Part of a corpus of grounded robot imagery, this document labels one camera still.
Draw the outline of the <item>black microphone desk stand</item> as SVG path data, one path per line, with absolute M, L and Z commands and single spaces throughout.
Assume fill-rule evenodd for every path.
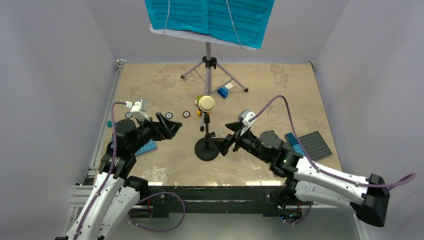
M 211 142 L 211 138 L 215 136 L 215 133 L 209 131 L 210 115 L 208 113 L 203 115 L 203 121 L 204 126 L 202 129 L 205 135 L 196 142 L 194 152 L 200 160 L 208 162 L 214 160 L 219 155 L 220 151 L 218 147 Z

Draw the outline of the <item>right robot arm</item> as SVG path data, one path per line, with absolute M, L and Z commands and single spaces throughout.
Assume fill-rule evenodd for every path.
M 255 136 L 250 130 L 242 133 L 239 122 L 226 126 L 233 134 L 213 137 L 211 142 L 224 156 L 233 146 L 234 152 L 243 149 L 269 164 L 274 175 L 286 179 L 286 186 L 280 191 L 284 202 L 321 202 L 344 208 L 368 225 L 385 226 L 391 195 L 380 175 L 358 176 L 312 164 L 301 154 L 285 148 L 284 141 L 273 130 Z

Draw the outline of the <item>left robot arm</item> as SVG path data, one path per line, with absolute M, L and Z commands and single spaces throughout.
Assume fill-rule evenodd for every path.
M 155 116 L 157 121 L 148 117 L 116 123 L 91 193 L 74 224 L 62 236 L 63 240 L 105 240 L 134 205 L 148 201 L 148 181 L 130 175 L 137 162 L 135 154 L 149 141 L 173 139 L 183 126 L 159 112 Z

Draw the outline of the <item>cream microphone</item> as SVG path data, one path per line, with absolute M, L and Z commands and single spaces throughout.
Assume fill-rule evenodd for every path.
M 204 95 L 198 100 L 197 105 L 201 112 L 209 113 L 215 107 L 215 100 L 209 95 Z

